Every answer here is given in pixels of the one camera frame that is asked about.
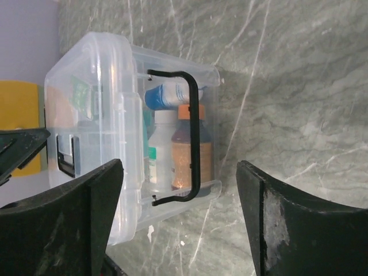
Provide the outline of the clear first aid box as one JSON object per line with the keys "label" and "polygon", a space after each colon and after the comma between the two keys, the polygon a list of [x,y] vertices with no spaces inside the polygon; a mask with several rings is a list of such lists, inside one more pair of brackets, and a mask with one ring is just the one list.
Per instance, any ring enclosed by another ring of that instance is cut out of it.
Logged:
{"label": "clear first aid box", "polygon": [[133,47],[144,110],[141,230],[220,195],[218,70]]}

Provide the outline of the amber bottle orange cap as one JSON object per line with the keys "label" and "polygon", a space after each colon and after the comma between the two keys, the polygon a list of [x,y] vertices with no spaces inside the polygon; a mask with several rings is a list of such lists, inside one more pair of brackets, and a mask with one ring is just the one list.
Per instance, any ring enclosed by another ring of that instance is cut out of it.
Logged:
{"label": "amber bottle orange cap", "polygon": [[179,197],[187,196],[192,187],[193,164],[200,165],[201,189],[198,197],[207,196],[211,192],[210,182],[213,180],[213,147],[212,137],[205,123],[205,107],[198,106],[199,130],[191,131],[190,105],[178,107],[178,127],[171,138],[172,189]]}

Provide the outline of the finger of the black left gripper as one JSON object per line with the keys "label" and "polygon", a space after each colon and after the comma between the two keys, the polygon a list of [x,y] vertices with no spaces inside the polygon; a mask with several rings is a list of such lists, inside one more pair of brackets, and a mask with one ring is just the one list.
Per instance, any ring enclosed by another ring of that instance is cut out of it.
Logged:
{"label": "finger of the black left gripper", "polygon": [[50,132],[46,128],[1,130],[1,186],[22,170],[45,146]]}

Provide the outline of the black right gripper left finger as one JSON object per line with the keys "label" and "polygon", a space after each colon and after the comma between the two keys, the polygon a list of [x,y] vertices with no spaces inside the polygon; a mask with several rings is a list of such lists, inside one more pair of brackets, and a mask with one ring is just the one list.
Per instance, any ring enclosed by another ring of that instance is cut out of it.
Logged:
{"label": "black right gripper left finger", "polygon": [[123,176],[114,159],[2,207],[1,274],[102,275]]}

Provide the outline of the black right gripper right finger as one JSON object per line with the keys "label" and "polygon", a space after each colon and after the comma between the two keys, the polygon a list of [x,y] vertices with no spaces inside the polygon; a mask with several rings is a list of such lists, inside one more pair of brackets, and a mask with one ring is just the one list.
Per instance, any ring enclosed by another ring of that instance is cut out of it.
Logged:
{"label": "black right gripper right finger", "polygon": [[257,275],[366,275],[367,210],[324,200],[248,161],[236,181]]}

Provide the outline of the small green box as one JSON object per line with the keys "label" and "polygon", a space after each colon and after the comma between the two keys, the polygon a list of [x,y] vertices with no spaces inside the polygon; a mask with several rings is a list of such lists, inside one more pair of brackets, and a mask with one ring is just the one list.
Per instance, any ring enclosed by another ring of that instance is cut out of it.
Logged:
{"label": "small green box", "polygon": [[89,120],[98,116],[98,88],[82,79],[71,76],[72,93],[70,101],[72,106]]}

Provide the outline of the clear lid with black handle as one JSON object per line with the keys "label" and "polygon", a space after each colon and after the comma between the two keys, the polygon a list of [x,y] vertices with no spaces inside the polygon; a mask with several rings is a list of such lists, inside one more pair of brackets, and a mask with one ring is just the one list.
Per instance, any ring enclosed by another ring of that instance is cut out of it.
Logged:
{"label": "clear lid with black handle", "polygon": [[[72,106],[72,75],[97,86],[95,120]],[[131,240],[141,214],[143,107],[129,41],[106,32],[86,34],[46,75],[44,92],[50,186],[121,160],[124,176],[109,244]]]}

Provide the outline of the white bottle green label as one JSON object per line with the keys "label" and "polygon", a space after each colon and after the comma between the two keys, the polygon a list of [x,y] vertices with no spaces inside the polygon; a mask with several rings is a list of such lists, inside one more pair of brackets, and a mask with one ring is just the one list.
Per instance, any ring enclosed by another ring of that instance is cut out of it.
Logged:
{"label": "white bottle green label", "polygon": [[173,181],[171,138],[177,127],[177,112],[156,110],[155,128],[148,140],[149,189],[168,193]]}

